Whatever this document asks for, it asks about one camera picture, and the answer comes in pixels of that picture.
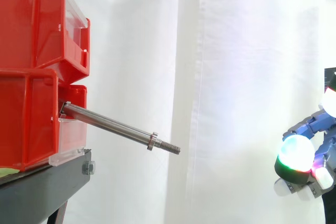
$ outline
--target bolt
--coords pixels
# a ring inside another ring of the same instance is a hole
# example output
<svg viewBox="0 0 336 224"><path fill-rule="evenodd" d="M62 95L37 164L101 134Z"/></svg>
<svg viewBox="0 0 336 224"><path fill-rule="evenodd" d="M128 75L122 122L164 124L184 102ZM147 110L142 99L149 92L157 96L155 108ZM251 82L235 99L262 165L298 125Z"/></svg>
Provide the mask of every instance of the bolt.
<svg viewBox="0 0 336 224"><path fill-rule="evenodd" d="M166 143L164 141L162 141L162 143L160 144L159 146L160 149L163 149L165 151L168 151L168 152L171 152L171 153L174 153L176 155L178 155L181 151L181 149L175 145L172 145L170 143Z"/></svg>
<svg viewBox="0 0 336 224"><path fill-rule="evenodd" d="M82 173L86 175L93 175L96 171L95 161L85 161L82 167Z"/></svg>

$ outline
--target gray metal surface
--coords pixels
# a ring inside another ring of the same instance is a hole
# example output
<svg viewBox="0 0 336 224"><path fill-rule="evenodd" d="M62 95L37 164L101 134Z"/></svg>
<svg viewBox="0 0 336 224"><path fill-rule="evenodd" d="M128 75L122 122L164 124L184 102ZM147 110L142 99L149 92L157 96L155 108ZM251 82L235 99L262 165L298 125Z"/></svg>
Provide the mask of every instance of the gray metal surface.
<svg viewBox="0 0 336 224"><path fill-rule="evenodd" d="M0 223L39 224L59 209L89 180L82 166L91 161L91 151L60 166L45 166L37 172L0 185Z"/></svg>
<svg viewBox="0 0 336 224"><path fill-rule="evenodd" d="M126 137L140 144L146 145L149 151L151 151L155 146L177 155L180 153L179 147L158 139L158 134L155 132L148 133L136 129L132 126L107 118L106 116L94 113L69 102L66 102L62 106L61 113L72 116L79 121L91 124L103 130Z"/></svg>

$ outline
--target glowing led light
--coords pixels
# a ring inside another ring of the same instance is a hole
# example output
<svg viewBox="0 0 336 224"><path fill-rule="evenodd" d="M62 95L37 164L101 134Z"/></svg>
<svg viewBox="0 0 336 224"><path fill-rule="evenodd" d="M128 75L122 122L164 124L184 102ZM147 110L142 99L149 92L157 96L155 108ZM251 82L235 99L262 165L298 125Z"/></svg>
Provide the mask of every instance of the glowing led light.
<svg viewBox="0 0 336 224"><path fill-rule="evenodd" d="M301 135L292 135L282 144L279 160L290 169L307 172L314 162L315 149L311 141Z"/></svg>
<svg viewBox="0 0 336 224"><path fill-rule="evenodd" d="M317 168L314 175L323 190L328 189L334 184L334 179L325 167Z"/></svg>
<svg viewBox="0 0 336 224"><path fill-rule="evenodd" d="M327 88L323 95L322 106L324 110L331 115L333 118L336 118L336 92L330 88Z"/></svg>

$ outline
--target yellow object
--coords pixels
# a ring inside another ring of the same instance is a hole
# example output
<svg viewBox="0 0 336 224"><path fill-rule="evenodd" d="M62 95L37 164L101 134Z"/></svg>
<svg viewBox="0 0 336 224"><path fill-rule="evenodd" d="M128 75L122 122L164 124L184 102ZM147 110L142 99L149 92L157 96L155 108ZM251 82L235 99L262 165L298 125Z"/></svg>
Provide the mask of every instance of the yellow object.
<svg viewBox="0 0 336 224"><path fill-rule="evenodd" d="M12 169L12 168L0 168L0 178L5 177L9 174L18 173L20 170Z"/></svg>

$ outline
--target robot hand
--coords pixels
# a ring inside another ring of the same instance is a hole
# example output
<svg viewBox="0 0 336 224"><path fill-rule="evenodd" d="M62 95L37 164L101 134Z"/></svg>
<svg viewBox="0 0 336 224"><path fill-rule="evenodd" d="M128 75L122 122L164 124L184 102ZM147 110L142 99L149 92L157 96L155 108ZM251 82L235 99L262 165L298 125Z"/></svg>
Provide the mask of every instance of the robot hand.
<svg viewBox="0 0 336 224"><path fill-rule="evenodd" d="M310 139L325 132L324 141L314 153ZM317 198L336 184L336 119L320 110L291 127L283 135L275 171L286 190L301 196L307 192Z"/></svg>

